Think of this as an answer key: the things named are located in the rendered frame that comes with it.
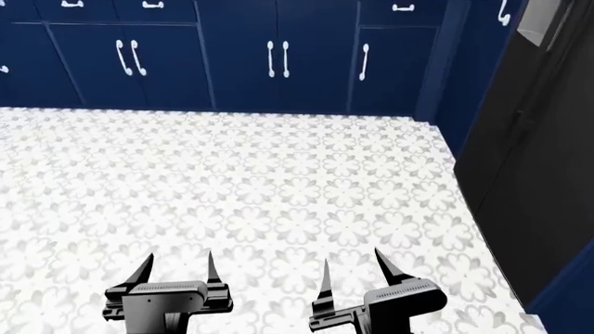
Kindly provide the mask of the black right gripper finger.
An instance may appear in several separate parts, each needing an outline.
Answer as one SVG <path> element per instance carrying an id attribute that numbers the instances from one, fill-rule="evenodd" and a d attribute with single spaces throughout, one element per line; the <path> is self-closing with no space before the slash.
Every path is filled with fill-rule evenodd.
<path id="1" fill-rule="evenodd" d="M 400 284 L 412 283 L 413 281 L 418 280 L 417 277 L 408 275 L 399 269 L 377 248 L 374 249 L 374 252 L 388 286 L 398 286 Z"/>
<path id="2" fill-rule="evenodd" d="M 315 300 L 316 303 L 333 303 L 333 295 L 331 291 L 331 282 L 329 275 L 328 261 L 324 261 L 323 277 L 320 292 Z"/>

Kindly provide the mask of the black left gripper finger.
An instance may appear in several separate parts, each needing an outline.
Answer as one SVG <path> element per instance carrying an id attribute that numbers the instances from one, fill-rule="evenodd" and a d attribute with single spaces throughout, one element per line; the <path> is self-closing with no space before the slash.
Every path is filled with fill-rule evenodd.
<path id="1" fill-rule="evenodd" d="M 213 254 L 211 252 L 209 252 L 209 254 L 208 254 L 208 280 L 207 280 L 207 283 L 208 284 L 222 284 L 223 283 L 216 271 L 214 260 L 213 260 Z"/>
<path id="2" fill-rule="evenodd" d="M 141 283 L 147 283 L 151 274 L 154 262 L 154 255 L 151 253 L 147 259 L 133 272 L 127 280 L 124 281 L 125 286 L 137 286 Z"/>

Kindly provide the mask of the navy blue cabinet door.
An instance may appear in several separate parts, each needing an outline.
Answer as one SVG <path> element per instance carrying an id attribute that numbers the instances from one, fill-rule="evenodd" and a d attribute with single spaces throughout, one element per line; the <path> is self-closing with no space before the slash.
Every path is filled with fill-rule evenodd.
<path id="1" fill-rule="evenodd" d="M 88 108 L 140 109 L 146 98 L 133 70 L 130 46 L 122 27 L 110 24 L 50 24 L 61 55 Z M 133 75 L 124 73 L 115 42 L 123 41 L 123 57 Z"/>
<path id="2" fill-rule="evenodd" d="M 138 42 L 140 75 L 148 109 L 210 110 L 211 94 L 197 27 L 192 25 L 125 25 L 124 34 Z"/>
<path id="3" fill-rule="evenodd" d="M 356 0 L 278 0 L 280 68 L 288 41 L 290 77 L 280 75 L 283 110 L 345 113 Z"/>
<path id="4" fill-rule="evenodd" d="M 0 22 L 0 105 L 80 108 L 83 101 L 44 24 Z"/>
<path id="5" fill-rule="evenodd" d="M 277 40 L 275 0 L 197 0 L 215 106 L 226 111 L 279 108 L 269 59 Z"/>
<path id="6" fill-rule="evenodd" d="M 434 27 L 364 27 L 359 30 L 351 113 L 412 116 L 433 50 Z M 358 80 L 363 44 L 369 44 L 366 80 Z"/>

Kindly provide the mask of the navy blue tall cabinet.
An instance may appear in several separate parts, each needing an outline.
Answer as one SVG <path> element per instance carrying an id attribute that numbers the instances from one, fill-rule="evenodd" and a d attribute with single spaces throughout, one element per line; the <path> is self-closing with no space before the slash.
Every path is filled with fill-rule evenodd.
<path id="1" fill-rule="evenodd" d="M 510 23 L 497 21 L 500 0 L 447 0 L 414 119 L 438 127 L 458 157 L 528 0 L 508 0 Z"/>

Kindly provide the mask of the black refrigerator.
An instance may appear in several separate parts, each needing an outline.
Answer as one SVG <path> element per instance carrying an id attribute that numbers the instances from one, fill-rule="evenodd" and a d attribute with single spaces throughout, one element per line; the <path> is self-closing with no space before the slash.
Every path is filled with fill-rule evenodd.
<path id="1" fill-rule="evenodd" d="M 512 33 L 455 164 L 525 311 L 594 238 L 594 0 L 574 1 L 547 53 L 542 40 Z"/>

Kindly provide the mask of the navy blue drawer front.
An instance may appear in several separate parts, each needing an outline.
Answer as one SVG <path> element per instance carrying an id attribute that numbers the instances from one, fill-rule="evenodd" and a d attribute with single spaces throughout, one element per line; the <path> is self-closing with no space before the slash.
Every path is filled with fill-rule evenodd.
<path id="1" fill-rule="evenodd" d="M 40 21 L 34 0 L 0 0 L 0 21 Z"/>
<path id="2" fill-rule="evenodd" d="M 415 5 L 412 12 L 393 12 L 392 5 Z M 360 23 L 369 26 L 438 27 L 447 0 L 361 0 Z"/>
<path id="3" fill-rule="evenodd" d="M 84 0 L 84 7 L 61 7 L 61 0 L 34 0 L 42 19 L 55 22 L 118 21 L 111 0 Z"/>
<path id="4" fill-rule="evenodd" d="M 196 10 L 193 0 L 146 0 L 164 2 L 164 8 L 146 9 L 143 0 L 112 0 L 117 16 L 123 23 L 131 24 L 195 24 Z"/>

